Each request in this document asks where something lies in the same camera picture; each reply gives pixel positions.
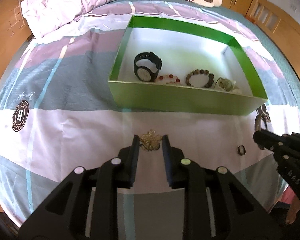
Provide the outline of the person right hand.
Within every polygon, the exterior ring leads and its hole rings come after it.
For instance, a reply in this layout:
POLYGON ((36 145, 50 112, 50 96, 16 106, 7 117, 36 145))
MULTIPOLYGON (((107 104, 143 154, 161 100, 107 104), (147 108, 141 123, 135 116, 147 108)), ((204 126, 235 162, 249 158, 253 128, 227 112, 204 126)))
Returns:
POLYGON ((285 223, 293 224, 296 220, 297 213, 300 211, 300 200, 297 196, 294 196, 292 203, 288 209, 285 223))

